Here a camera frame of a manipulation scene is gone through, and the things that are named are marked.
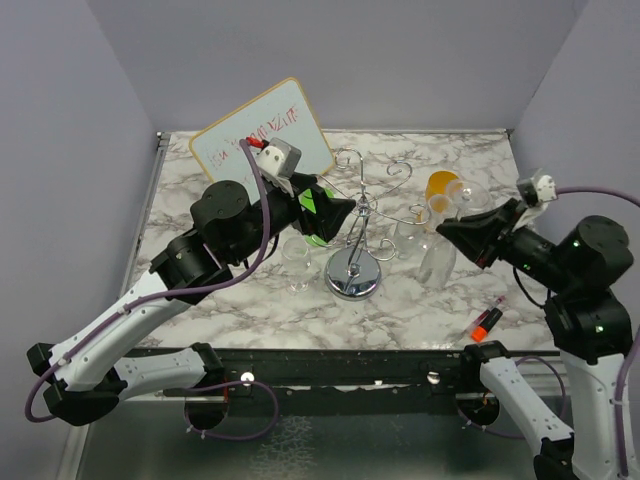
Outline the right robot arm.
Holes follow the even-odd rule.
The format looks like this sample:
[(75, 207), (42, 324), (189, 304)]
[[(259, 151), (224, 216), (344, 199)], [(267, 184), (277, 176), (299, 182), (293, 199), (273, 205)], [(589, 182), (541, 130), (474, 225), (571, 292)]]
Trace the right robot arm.
[(611, 289), (633, 265), (629, 237), (615, 221), (592, 215), (553, 244), (522, 225), (528, 211), (510, 199), (447, 219), (437, 231), (478, 267), (501, 260), (551, 291), (544, 318), (569, 381), (573, 423), (550, 410), (498, 341), (465, 348), (461, 383), (497, 398), (529, 445), (537, 478), (636, 479), (626, 381), (638, 337)]

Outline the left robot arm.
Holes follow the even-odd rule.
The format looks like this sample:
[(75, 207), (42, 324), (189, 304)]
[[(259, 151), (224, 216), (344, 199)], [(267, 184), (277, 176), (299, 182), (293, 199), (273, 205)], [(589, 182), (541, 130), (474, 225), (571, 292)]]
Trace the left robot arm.
[(251, 275), (287, 227), (330, 241), (355, 208), (353, 199), (328, 196), (313, 175), (294, 174), (291, 185), (287, 193), (263, 181), (256, 202), (236, 181), (210, 185), (190, 208), (192, 228), (114, 305), (67, 340), (32, 346), (27, 358), (39, 377), (33, 391), (43, 395), (47, 417), (83, 426), (156, 391), (214, 392), (224, 369), (203, 343), (141, 358), (130, 353), (168, 320)]

